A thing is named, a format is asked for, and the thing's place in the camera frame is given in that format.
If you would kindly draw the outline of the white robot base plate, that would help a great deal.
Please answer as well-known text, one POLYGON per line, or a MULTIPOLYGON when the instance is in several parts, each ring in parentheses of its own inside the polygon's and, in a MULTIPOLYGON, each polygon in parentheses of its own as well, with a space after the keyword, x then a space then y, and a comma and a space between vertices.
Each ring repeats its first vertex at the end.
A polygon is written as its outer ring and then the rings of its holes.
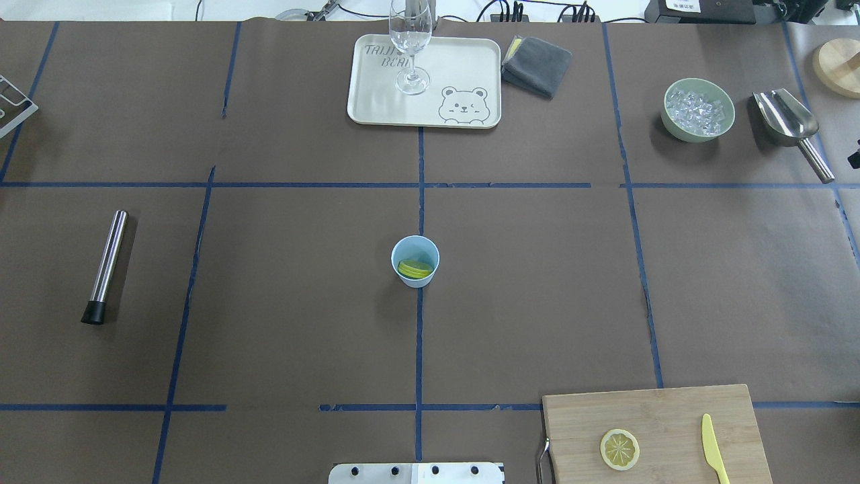
POLYGON ((341 463, 329 483, 504 483, 504 466, 495 462, 341 463))

